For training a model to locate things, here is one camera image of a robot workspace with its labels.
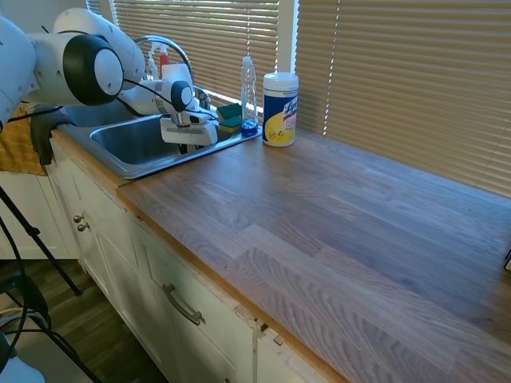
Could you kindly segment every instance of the drawer handle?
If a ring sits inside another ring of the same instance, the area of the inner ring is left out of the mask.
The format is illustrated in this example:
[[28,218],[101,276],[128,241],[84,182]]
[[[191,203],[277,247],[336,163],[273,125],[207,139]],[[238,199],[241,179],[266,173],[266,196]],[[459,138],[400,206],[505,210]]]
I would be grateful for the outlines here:
[[179,302],[172,296],[172,293],[176,291],[176,287],[174,285],[163,286],[163,291],[165,296],[170,301],[170,303],[174,306],[176,310],[178,310],[181,315],[187,318],[191,323],[195,326],[200,324],[200,320],[202,319],[202,314],[200,311],[196,311],[195,313],[189,313]]

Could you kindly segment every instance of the sponge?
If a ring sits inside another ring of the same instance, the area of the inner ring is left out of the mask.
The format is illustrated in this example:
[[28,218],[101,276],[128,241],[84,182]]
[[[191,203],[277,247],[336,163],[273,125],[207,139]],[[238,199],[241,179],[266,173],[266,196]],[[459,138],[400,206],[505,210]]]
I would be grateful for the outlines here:
[[241,128],[241,116],[231,117],[228,120],[221,121],[218,129],[222,132],[236,133]]
[[220,106],[219,108],[216,108],[216,112],[220,114],[222,120],[229,120],[230,118],[241,116],[241,105],[230,104]]

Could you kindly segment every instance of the clear spray bottle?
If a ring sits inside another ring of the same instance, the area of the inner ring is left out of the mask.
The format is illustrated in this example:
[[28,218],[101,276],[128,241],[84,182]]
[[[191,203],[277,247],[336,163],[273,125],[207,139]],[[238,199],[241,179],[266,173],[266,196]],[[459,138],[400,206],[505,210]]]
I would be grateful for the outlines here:
[[258,131],[256,69],[250,56],[243,57],[241,67],[241,134],[251,136]]

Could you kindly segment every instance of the butcher block counter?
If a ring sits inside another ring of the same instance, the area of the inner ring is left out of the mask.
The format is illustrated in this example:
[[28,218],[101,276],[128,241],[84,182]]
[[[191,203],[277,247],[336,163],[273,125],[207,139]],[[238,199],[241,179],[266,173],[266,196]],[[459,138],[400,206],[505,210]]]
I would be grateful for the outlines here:
[[511,381],[511,200],[301,132],[117,196],[331,381]]

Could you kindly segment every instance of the window blinds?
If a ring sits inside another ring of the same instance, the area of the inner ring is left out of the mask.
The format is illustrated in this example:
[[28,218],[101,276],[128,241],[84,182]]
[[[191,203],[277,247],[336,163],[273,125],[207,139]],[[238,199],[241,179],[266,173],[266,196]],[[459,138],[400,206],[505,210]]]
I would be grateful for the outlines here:
[[240,99],[243,56],[250,53],[262,103],[263,75],[275,71],[278,0],[113,0],[118,25],[132,38],[158,34],[187,53],[195,83]]
[[95,14],[101,14],[101,0],[86,0],[85,3],[87,4],[87,9],[93,11]]
[[511,2],[300,0],[300,128],[511,196]]

